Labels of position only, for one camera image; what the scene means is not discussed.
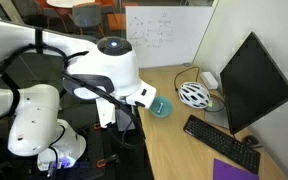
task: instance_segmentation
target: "purple notebook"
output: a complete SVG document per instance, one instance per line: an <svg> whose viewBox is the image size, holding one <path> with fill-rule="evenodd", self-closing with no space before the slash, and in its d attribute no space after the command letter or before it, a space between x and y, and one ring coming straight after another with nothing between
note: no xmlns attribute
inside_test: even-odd
<svg viewBox="0 0 288 180"><path fill-rule="evenodd" d="M214 159L213 180L259 180L259 177L248 171L238 169L218 159Z"/></svg>

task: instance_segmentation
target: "wooden desk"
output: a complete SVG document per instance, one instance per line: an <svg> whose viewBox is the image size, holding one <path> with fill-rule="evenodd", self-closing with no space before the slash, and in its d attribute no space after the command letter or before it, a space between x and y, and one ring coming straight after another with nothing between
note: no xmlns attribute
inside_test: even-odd
<svg viewBox="0 0 288 180"><path fill-rule="evenodd" d="M78 4L92 3L95 0L46 0L47 4L59 8L72 8Z"/></svg>
<svg viewBox="0 0 288 180"><path fill-rule="evenodd" d="M164 119L155 118L149 110L139 108L146 135L146 146L155 179L213 179L213 160L217 158L238 168L235 162L196 140L183 131L190 114L204 119L204 111L184 105L174 90L175 76L184 66L153 68L140 70L140 77L156 87L157 96L164 96L173 103L172 114ZM186 81L195 81L197 69L183 73L177 78L177 87ZM226 133L228 130L218 128ZM241 139L250 132L245 129L236 134ZM261 162L259 176L261 180L287 179L268 153L260 148Z"/></svg>

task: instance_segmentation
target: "white helmet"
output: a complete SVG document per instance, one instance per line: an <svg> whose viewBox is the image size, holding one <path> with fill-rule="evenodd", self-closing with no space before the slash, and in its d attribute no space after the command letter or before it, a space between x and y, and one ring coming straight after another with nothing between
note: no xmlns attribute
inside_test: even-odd
<svg viewBox="0 0 288 180"><path fill-rule="evenodd" d="M185 82L178 90L178 96L184 104L187 104L193 108L206 108L210 94L206 88L196 82Z"/></svg>

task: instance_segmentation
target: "black monitor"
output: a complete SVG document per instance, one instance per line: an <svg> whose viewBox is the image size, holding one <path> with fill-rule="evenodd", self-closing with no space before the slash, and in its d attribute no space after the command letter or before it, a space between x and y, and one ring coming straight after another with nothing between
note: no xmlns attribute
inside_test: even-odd
<svg viewBox="0 0 288 180"><path fill-rule="evenodd" d="M288 101L288 81L255 33L221 72L231 134Z"/></svg>

